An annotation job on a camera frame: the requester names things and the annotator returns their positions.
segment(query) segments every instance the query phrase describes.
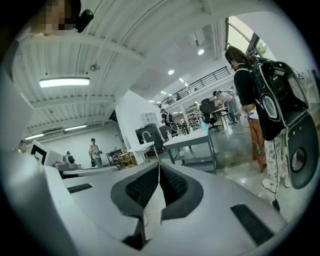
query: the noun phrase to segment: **equipment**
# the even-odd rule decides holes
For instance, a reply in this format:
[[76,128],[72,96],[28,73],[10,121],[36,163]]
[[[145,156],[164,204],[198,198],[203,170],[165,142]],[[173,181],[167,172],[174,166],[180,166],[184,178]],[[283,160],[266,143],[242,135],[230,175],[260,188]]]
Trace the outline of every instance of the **equipment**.
[[[59,244],[77,255],[238,255],[286,226],[278,212],[237,183],[185,166],[156,162],[62,179],[55,168],[32,159],[30,172],[23,172],[18,163],[29,155],[4,157],[10,163],[4,170],[10,185],[5,192],[16,202],[12,207],[23,209],[23,221],[39,214],[45,220],[28,230],[45,234],[40,241],[52,248]],[[158,184],[165,199],[161,225],[146,243],[143,209]],[[32,193],[18,200],[28,187]]]
[[289,176],[292,186],[301,189],[314,176],[319,155],[317,129],[306,96],[284,62],[257,58],[251,77],[263,137],[271,141],[286,129]]

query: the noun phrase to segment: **black shirt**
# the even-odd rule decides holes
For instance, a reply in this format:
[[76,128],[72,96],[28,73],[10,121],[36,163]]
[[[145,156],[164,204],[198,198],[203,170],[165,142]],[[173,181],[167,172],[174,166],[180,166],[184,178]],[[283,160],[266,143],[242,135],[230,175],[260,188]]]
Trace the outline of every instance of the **black shirt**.
[[254,83],[248,67],[244,64],[239,64],[233,79],[241,105],[245,106],[255,103]]

